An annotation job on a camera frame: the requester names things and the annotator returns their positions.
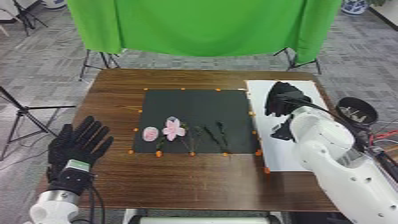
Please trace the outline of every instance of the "wall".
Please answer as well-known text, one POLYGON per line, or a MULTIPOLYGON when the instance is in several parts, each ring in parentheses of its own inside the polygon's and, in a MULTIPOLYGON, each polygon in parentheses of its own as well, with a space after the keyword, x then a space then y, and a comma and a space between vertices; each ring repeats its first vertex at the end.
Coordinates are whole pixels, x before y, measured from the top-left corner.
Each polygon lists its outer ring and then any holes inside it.
POLYGON ((398 26, 398 0, 386 2, 381 7, 372 7, 372 9, 398 26))
MULTIPOLYGON (((33 3, 36 2, 36 0, 17 0, 17 3, 20 4, 20 6, 26 8, 33 3)), ((13 7, 13 3, 12 0, 0 0, 0 8, 6 9, 8 12, 17 15, 17 11, 15 11, 15 7, 13 7)), ((0 11, 0 20, 10 20, 10 16, 8 14, 0 11)))

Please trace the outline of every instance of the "pink flower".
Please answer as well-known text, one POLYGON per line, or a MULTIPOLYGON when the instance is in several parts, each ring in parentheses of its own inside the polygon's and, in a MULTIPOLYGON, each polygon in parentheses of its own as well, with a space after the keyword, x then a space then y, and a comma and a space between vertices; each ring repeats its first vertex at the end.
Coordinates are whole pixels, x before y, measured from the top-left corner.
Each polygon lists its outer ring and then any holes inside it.
POLYGON ((163 134, 166 135, 168 141, 172 141, 177 136, 184 136, 184 129, 179 127, 177 119, 173 119, 173 121, 166 120, 163 134))
POLYGON ((147 142, 152 142, 157 138, 157 129, 154 127, 145 127, 141 132, 141 139, 147 142))

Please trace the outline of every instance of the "flower petal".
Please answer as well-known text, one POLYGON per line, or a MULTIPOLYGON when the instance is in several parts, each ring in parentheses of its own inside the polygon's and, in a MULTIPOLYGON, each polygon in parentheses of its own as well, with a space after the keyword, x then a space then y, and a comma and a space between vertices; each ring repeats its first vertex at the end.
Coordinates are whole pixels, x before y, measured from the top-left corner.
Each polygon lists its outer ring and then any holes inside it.
POLYGON ((184 129, 182 128, 177 128, 177 135, 184 136, 184 129))
POLYGON ((179 125, 180 125, 180 122, 179 122, 179 120, 175 118, 175 120, 173 120, 173 127, 179 128, 179 125))
POLYGON ((172 141, 175 137, 177 137, 175 133, 170 133, 170 134, 166 135, 166 139, 168 139, 168 141, 172 141))
POLYGON ((164 121, 164 127, 170 128, 173 126, 173 122, 170 120, 164 121))
POLYGON ((163 134, 168 135, 170 134, 170 128, 163 128, 163 134))

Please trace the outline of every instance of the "wooden table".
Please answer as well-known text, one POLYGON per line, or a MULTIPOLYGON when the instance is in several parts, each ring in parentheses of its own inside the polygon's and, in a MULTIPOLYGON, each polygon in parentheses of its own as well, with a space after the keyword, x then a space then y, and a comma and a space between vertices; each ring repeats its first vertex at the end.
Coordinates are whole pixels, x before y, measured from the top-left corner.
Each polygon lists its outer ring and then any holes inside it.
MULTIPOLYGON (((143 88, 237 89, 243 80, 314 80, 291 72, 102 70, 77 110, 109 127, 115 142, 93 167, 106 208, 335 211, 308 172, 262 173, 253 155, 127 154, 143 88)), ((317 90, 330 105, 323 89, 317 90)))

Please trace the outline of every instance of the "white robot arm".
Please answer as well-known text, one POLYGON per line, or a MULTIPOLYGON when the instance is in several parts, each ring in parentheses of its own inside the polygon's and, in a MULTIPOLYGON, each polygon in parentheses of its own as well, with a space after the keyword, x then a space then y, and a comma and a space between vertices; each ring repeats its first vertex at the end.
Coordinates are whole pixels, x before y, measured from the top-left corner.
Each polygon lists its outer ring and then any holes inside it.
POLYGON ((347 166, 337 162, 355 142, 344 126, 323 111, 303 106, 292 111, 289 130, 296 159, 351 223, 395 224, 398 191, 388 175, 365 154, 347 166))

